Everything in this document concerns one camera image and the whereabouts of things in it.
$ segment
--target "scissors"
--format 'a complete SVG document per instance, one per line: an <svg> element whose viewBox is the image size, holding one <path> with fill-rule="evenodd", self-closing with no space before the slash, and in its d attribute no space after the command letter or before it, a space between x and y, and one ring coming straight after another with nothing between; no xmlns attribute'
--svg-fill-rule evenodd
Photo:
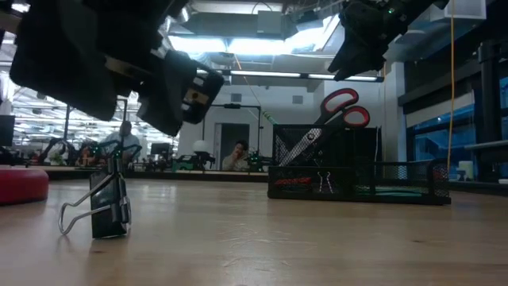
<svg viewBox="0 0 508 286"><path fill-rule="evenodd" d="M338 98L342 95L351 95L352 98L335 106L334 108L330 108L330 102ZM315 125L333 125L336 126L336 129L341 128L349 128L349 129L359 129L367 127L367 125L371 121L371 115L368 111L362 106L352 106L353 104L357 104L359 100L358 92L353 90L352 88L343 88L337 91L332 92L322 101L320 109L321 116L314 123ZM351 114L360 114L363 118L361 122L351 122L348 117ZM309 132L307 132L297 143L293 149L280 161L279 166L288 165L294 158L298 157L302 154L310 145L316 142L319 138L323 138L323 128L313 128Z"/></svg>

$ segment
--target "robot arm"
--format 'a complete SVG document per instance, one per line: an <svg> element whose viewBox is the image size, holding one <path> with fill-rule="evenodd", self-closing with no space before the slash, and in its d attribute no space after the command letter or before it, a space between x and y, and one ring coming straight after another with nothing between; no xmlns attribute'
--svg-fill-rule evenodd
<svg viewBox="0 0 508 286"><path fill-rule="evenodd" d="M407 32L432 4L444 9L449 0L350 0L344 2L344 43L328 67L335 80L383 68L388 45Z"/></svg>
<svg viewBox="0 0 508 286"><path fill-rule="evenodd" d="M17 34L11 79L98 119L135 91L138 116L175 136L183 121L203 119L224 83L186 54L156 52L160 25L187 0L31 0L23 14L12 3L0 7L0 28Z"/></svg>

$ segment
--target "window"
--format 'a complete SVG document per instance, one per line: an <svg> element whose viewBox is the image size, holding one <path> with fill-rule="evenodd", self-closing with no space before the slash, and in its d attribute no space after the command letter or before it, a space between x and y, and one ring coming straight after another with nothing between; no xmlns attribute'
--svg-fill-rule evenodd
<svg viewBox="0 0 508 286"><path fill-rule="evenodd" d="M442 114L408 129L410 160L432 160L448 158L449 124L451 114ZM476 142L474 105L455 110L453 113L452 156L450 179L457 178L460 161L475 161L474 154L464 146Z"/></svg>
<svg viewBox="0 0 508 286"><path fill-rule="evenodd" d="M414 159L432 160L448 158L448 137L448 129L415 135ZM471 144L475 144L474 126L453 128L450 178L456 177L456 169L460 161L474 160L473 153L464 149L464 146Z"/></svg>
<svg viewBox="0 0 508 286"><path fill-rule="evenodd" d="M460 108L458 110L455 110L453 112L453 121L455 122L454 126L456 126L457 122L461 122L461 121L464 121L464 120L472 122L474 113L475 113L475 108L474 108L473 105L462 107L462 108ZM445 124L445 123L449 124L451 117L452 116L451 116L450 113L443 114L443 115L441 115L439 117L436 117L436 118L427 120L426 122L422 122L422 123L420 123L418 125L415 125L414 128L416 130L418 130L418 129L424 129L424 128L427 128L427 127L430 127L430 126L436 126L436 125L439 125L439 124Z"/></svg>
<svg viewBox="0 0 508 286"><path fill-rule="evenodd" d="M501 108L508 107L508 77L499 80L499 90L501 91Z"/></svg>

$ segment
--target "red scissors handle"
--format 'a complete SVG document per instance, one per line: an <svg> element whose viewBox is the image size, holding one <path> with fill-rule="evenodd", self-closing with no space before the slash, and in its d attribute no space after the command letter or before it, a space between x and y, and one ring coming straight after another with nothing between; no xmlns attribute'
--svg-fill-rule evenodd
<svg viewBox="0 0 508 286"><path fill-rule="evenodd" d="M333 109L330 109L328 107L328 103L338 97L338 96L341 96L341 95L351 95L352 98L339 104L338 106L335 106ZM325 111L327 113L331 113L331 114L335 114L337 113L338 111L340 110L343 110L345 107L347 106L351 106L353 104L356 104L358 102L358 92L356 92L354 89L352 88L342 88L340 90L336 90L334 92L332 92L331 94L329 94L327 97L325 97L325 100L323 100L323 103L321 104L321 111Z"/></svg>
<svg viewBox="0 0 508 286"><path fill-rule="evenodd" d="M348 119L351 114L360 114L362 116L361 122L352 122ZM330 125L343 125L349 128L364 128L367 127L371 122L371 115L362 106L351 106L344 110L344 112L334 118L329 124Z"/></svg>
<svg viewBox="0 0 508 286"><path fill-rule="evenodd" d="M345 102L339 104L338 106L331 107L330 102L339 96L342 95L350 95L351 99L346 100ZM342 110L344 110L347 106L351 106L358 102L358 92L353 90L352 88L342 88L340 90L336 90L325 97L325 99L321 103L321 116L314 124L325 124L328 120L330 120L335 114L338 114Z"/></svg>

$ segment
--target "scissor blade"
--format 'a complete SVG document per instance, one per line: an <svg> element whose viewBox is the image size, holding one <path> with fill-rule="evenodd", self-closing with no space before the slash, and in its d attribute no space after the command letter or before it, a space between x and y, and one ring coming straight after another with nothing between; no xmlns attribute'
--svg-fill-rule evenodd
<svg viewBox="0 0 508 286"><path fill-rule="evenodd" d="M309 132L307 132L297 143L293 149L287 154L281 161L279 166L287 166L294 158L298 157L302 154L307 147L309 147L312 143L314 143L320 136L322 130L319 128L313 128Z"/></svg>

